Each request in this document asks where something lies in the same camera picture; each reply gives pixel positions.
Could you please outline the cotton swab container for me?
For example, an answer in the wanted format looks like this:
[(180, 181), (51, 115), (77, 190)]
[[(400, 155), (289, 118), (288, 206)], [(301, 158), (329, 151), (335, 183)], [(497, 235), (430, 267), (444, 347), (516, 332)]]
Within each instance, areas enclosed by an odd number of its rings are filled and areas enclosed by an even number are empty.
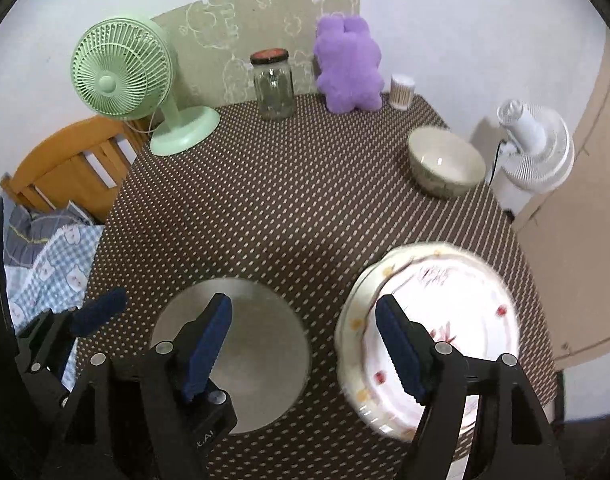
[(394, 110), (408, 110), (416, 95), (416, 82), (408, 75), (393, 74), (390, 77), (388, 104)]

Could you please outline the brown polka dot tablecloth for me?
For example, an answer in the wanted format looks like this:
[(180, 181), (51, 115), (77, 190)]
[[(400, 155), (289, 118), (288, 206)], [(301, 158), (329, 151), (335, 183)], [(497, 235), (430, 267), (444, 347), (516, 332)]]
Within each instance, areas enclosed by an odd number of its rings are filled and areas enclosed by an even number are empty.
[(436, 200), (411, 177), (408, 133), (439, 125), (422, 98), (406, 112), (333, 115), (299, 96), (293, 116), (266, 122), (254, 102), (225, 106), (218, 129), (169, 157), (141, 152), (105, 223), (86, 290), (126, 288), (129, 304), (83, 341), (138, 356), (173, 296), (211, 278), (273, 289), (302, 320), (311, 369), (298, 402), (266, 429), (215, 446), (214, 479), (391, 479), (406, 446), (372, 431), (336, 380), (333, 334), (359, 274), (390, 250), (447, 242), (484, 259), (508, 285), (526, 333), (521, 363), (541, 403), (556, 380), (544, 310), (508, 218), (486, 185)]

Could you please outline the green patterned wall sheet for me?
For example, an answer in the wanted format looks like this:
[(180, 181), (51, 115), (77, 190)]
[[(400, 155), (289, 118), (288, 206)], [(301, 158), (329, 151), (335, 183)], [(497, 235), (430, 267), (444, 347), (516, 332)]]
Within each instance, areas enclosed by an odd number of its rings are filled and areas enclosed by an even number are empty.
[(184, 110), (253, 101), (250, 56), (288, 51), (294, 90), (314, 93), (314, 36), (319, 18), (355, 15), (360, 0), (198, 0), (157, 15), (177, 51), (174, 96)]

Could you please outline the green desk fan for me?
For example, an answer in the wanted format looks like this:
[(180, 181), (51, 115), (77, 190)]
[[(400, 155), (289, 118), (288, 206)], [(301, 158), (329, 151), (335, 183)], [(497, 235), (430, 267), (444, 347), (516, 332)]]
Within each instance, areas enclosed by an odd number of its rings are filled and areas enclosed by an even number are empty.
[(177, 70), (176, 49), (160, 25), (130, 16), (91, 26), (70, 61), (73, 87), (90, 110), (123, 122), (163, 115), (151, 134), (150, 150), (156, 156), (194, 148), (220, 122), (209, 106), (180, 110), (172, 90)]

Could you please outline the purple plush toy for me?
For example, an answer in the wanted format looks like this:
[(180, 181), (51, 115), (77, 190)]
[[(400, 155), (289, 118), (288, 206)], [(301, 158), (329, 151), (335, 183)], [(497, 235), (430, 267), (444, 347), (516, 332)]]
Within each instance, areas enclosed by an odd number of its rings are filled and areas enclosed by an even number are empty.
[(384, 80), (378, 68), (382, 53), (360, 15), (322, 16), (317, 23), (314, 58), (317, 88), (333, 114), (358, 108), (376, 112), (382, 103)]

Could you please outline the large yellow floral plate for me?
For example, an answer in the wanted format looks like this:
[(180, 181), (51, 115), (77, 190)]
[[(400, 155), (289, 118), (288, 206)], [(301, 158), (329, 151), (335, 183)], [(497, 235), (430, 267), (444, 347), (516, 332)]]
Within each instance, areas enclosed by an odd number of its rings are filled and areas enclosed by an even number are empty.
[(404, 270), (413, 261), (431, 255), (453, 254), (454, 252), (466, 252), (478, 258), (472, 252), (446, 243), (412, 244), (393, 249), (379, 262), (363, 271), (349, 293), (337, 320), (334, 344), (338, 361), (338, 382), (349, 404), (363, 421), (385, 437), (410, 441), (416, 432), (413, 433), (411, 439), (405, 440), (383, 434), (376, 428), (384, 416), (384, 412), (375, 406), (375, 396), (368, 390), (367, 382), (362, 376), (361, 341), (366, 330), (367, 317), (371, 309), (375, 310), (376, 302), (380, 298), (378, 292), (393, 274)]

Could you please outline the grey striped pillow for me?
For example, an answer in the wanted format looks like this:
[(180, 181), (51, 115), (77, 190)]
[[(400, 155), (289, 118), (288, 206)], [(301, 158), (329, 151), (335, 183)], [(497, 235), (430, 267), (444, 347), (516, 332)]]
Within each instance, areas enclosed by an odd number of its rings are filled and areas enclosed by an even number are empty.
[(3, 261), (6, 266), (30, 268), (58, 229), (73, 224), (93, 226), (96, 219), (73, 202), (48, 212), (16, 205), (6, 228)]

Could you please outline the beige door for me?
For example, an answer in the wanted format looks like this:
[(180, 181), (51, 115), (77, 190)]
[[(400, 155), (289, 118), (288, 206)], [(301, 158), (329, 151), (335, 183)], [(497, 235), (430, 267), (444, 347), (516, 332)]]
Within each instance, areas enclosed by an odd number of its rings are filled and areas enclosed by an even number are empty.
[(570, 176), (514, 223), (559, 370), (610, 352), (610, 34), (574, 141)]

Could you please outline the white plate red pattern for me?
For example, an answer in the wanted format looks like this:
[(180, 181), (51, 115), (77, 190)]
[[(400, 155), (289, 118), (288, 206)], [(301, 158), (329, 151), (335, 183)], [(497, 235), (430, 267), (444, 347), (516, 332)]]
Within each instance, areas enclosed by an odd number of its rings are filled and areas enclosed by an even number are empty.
[[(464, 356), (495, 361), (520, 353), (520, 329), (509, 289), (483, 260), (466, 252), (431, 255), (393, 274), (378, 292), (392, 295), (407, 318), (422, 324), (436, 342)], [(375, 322), (367, 317), (361, 341), (362, 376), (384, 412), (383, 434), (409, 440), (424, 407), (405, 393)]]

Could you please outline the white standing fan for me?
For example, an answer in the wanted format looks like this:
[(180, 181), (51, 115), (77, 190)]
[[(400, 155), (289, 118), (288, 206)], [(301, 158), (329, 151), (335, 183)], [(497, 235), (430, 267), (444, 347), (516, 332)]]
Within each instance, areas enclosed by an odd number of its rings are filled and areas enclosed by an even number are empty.
[(483, 150), (485, 183), (513, 218), (533, 197), (559, 188), (573, 170), (573, 136), (549, 107), (507, 100), (497, 108), (494, 122), (480, 121), (473, 140)]

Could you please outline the grey bowl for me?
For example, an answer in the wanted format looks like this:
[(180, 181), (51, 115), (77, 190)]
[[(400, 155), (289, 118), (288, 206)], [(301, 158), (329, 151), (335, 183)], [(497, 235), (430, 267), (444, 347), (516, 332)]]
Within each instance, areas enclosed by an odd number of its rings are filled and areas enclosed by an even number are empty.
[(485, 180), (487, 167), (474, 146), (445, 128), (424, 126), (408, 134), (411, 173), (422, 190), (449, 200)]
[(230, 298), (233, 318), (210, 378), (231, 396), (238, 419), (232, 432), (249, 434), (282, 417), (302, 394), (310, 369), (309, 342), (288, 300), (268, 286), (212, 278), (168, 302), (150, 345), (174, 339), (216, 294)]

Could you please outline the blue checked blanket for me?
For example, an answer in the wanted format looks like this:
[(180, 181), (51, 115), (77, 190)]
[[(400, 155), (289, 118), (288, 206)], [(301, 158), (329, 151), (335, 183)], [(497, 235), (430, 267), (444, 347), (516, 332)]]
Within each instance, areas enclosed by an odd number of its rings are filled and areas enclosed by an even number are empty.
[(5, 266), (11, 320), (18, 333), (42, 311), (80, 308), (104, 226), (59, 228), (29, 269)]

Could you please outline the glass jar black lid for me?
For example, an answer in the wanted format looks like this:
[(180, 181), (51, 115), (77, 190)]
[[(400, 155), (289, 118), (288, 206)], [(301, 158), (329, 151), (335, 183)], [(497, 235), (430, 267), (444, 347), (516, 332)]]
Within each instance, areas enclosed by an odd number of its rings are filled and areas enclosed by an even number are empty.
[(272, 48), (250, 56), (258, 112), (265, 120), (288, 118), (295, 110), (295, 96), (288, 50)]

